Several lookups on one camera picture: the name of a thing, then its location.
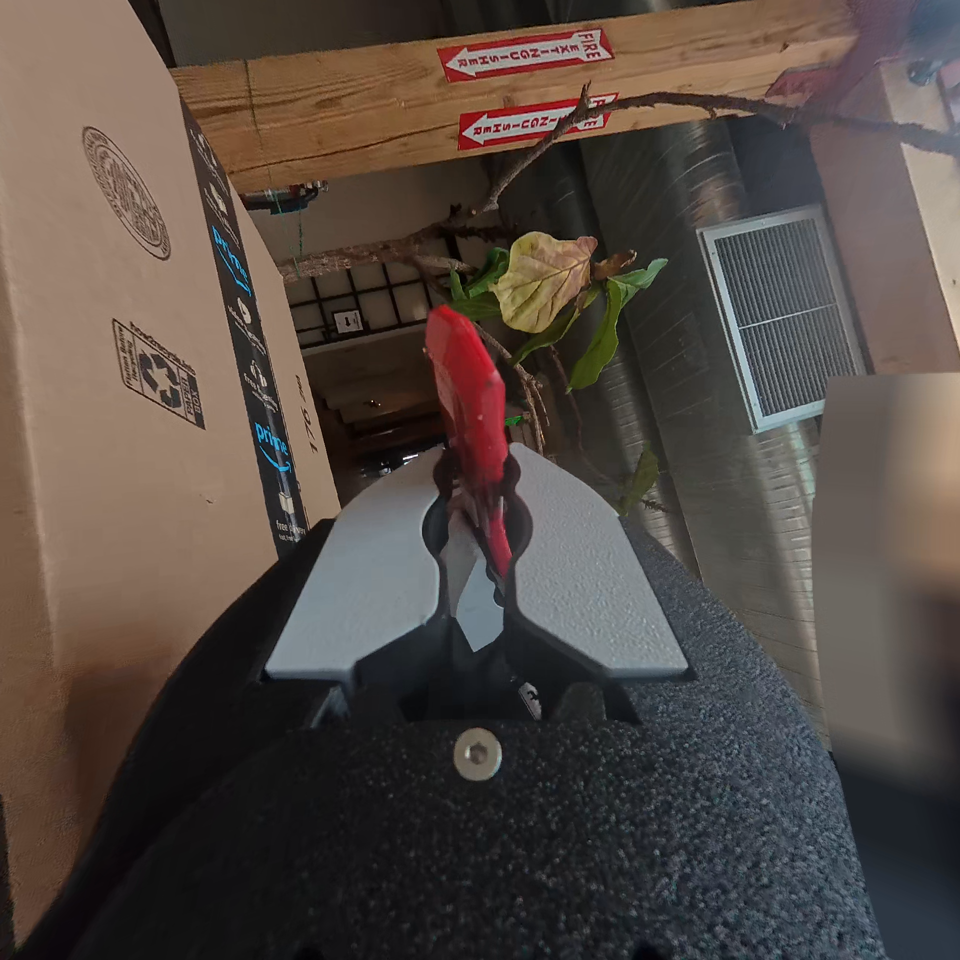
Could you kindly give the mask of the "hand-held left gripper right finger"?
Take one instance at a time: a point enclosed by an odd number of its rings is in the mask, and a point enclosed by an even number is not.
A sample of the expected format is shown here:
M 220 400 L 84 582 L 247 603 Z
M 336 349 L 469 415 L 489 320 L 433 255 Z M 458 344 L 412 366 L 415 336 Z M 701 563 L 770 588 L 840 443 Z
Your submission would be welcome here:
M 616 510 L 591 486 L 520 444 L 515 495 L 530 533 L 513 565 L 522 618 L 617 680 L 676 677 L 689 663 Z

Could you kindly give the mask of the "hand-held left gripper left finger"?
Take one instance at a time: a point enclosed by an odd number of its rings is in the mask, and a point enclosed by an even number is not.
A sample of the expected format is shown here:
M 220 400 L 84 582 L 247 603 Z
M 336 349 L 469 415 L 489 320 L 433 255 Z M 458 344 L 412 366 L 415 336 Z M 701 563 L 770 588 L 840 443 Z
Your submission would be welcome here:
M 428 449 L 337 516 L 267 659 L 273 681 L 332 682 L 395 698 L 424 690 L 449 654 L 448 537 Z

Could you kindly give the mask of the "red box cutter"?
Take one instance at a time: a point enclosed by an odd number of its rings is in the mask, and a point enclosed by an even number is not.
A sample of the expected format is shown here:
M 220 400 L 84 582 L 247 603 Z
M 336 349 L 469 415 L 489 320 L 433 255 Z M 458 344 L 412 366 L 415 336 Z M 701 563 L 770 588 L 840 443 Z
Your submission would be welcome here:
M 506 388 L 476 324 L 449 305 L 428 315 L 425 352 L 433 371 L 445 450 L 434 471 L 447 516 L 460 517 L 503 599 L 532 537 L 519 495 L 521 466 L 508 444 Z

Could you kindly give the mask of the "large cardboard box black tape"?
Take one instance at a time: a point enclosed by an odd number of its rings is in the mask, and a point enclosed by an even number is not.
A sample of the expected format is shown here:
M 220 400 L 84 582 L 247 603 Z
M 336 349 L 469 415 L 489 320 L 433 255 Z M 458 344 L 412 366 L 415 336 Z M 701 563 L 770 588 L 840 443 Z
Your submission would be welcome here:
M 14 942 L 160 690 L 339 510 L 283 282 L 127 2 L 1 4 L 2 813 Z

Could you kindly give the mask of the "gridded window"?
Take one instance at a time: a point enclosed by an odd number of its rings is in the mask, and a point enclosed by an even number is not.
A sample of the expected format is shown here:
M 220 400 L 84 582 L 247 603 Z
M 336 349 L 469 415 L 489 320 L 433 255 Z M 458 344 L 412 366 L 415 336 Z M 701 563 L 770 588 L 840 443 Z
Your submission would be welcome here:
M 402 263 L 296 279 L 286 295 L 303 352 L 421 327 L 442 301 L 416 269 Z

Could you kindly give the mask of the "leafy tree branch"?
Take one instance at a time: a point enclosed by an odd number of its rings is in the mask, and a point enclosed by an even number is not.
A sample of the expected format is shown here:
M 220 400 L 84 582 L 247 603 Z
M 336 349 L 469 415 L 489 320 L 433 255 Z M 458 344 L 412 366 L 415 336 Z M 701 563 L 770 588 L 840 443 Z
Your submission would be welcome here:
M 498 211 L 502 195 L 526 169 L 576 127 L 603 114 L 657 107 L 691 108 L 712 120 L 720 114 L 743 114 L 761 117 L 781 128 L 827 125 L 885 135 L 922 152 L 958 159 L 958 125 L 940 130 L 917 122 L 848 116 L 819 103 L 788 105 L 718 93 L 656 91 L 592 104 L 590 87 L 585 84 L 575 105 L 552 128 L 539 134 L 533 147 L 504 168 L 480 205 L 468 209 L 455 205 L 445 219 L 389 241 L 292 256 L 277 262 L 277 269 L 285 284 L 374 263 L 398 262 L 416 270 L 428 285 L 446 294 L 452 308 L 471 320 L 476 333 L 485 337 L 504 363 L 514 369 L 526 403 L 534 449 L 543 453 L 546 407 L 535 378 L 523 366 L 524 359 L 540 350 L 558 359 L 555 344 L 600 297 L 606 309 L 601 331 L 575 364 L 566 389 L 571 393 L 593 385 L 617 354 L 617 327 L 624 307 L 654 282 L 666 267 L 666 259 L 633 269 L 637 258 L 634 250 L 598 260 L 594 237 L 560 240 L 537 231 L 514 239 L 510 248 L 494 247 L 481 268 L 462 264 L 454 257 L 430 255 L 426 247 L 448 237 L 486 241 L 510 238 L 510 229 L 503 223 L 476 225 L 475 221 Z

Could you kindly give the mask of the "white air vent grille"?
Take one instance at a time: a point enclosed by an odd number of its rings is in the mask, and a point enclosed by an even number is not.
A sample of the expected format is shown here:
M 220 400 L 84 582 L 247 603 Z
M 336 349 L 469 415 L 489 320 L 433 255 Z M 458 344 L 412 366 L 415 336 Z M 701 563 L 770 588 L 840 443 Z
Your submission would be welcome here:
M 753 435 L 821 416 L 867 373 L 826 214 L 810 204 L 697 228 Z

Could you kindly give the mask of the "red arrow sticker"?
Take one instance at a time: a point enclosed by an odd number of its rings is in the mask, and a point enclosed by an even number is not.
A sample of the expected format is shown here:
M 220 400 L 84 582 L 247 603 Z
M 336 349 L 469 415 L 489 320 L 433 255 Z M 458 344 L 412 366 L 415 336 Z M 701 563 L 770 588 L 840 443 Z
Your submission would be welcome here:
M 513 35 L 498 40 L 438 47 L 437 56 L 449 83 L 604 64 L 616 57 L 603 28 Z
M 552 133 L 577 104 L 577 99 L 567 99 L 462 113 L 457 150 L 503 149 L 536 141 Z

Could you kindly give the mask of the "wooden beam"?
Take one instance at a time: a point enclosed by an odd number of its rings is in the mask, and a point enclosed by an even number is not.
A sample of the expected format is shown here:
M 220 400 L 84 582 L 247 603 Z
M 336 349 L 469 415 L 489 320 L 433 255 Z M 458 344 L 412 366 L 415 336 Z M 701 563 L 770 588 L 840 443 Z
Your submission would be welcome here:
M 604 63 L 448 82 L 437 48 L 603 28 Z M 240 193 L 480 157 L 459 151 L 459 117 L 544 102 L 611 103 L 657 91 L 762 99 L 784 74 L 831 65 L 858 30 L 846 2 L 735 2 L 571 25 L 235 59 L 172 71 Z

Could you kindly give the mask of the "metal air duct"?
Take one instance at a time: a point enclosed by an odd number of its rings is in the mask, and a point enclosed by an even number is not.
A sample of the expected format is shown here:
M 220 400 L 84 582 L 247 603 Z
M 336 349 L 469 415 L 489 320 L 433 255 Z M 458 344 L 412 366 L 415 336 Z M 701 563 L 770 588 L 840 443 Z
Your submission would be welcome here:
M 702 581 L 775 660 L 798 696 L 821 695 L 811 521 L 819 424 L 749 429 L 697 230 L 746 215 L 720 122 L 582 144 L 606 240 L 643 265 L 667 258 L 627 330 Z

